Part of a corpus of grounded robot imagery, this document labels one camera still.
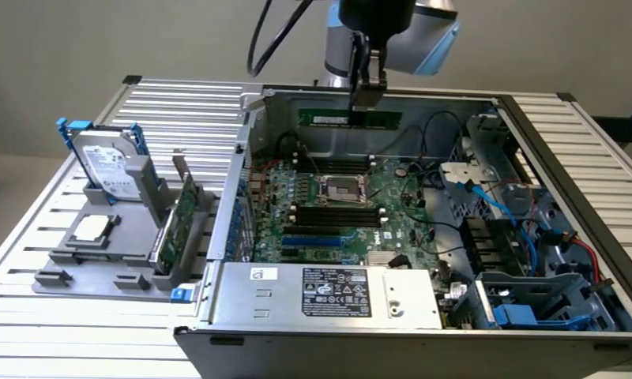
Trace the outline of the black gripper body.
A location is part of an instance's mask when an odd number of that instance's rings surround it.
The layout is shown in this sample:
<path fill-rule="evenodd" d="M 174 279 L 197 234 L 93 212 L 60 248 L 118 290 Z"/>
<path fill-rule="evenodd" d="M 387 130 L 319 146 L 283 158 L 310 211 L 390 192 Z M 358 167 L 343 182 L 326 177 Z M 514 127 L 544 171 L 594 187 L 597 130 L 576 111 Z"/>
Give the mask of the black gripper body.
<path fill-rule="evenodd" d="M 338 19 L 351 31 L 385 41 L 409 27 L 413 6 L 413 0 L 342 0 Z"/>

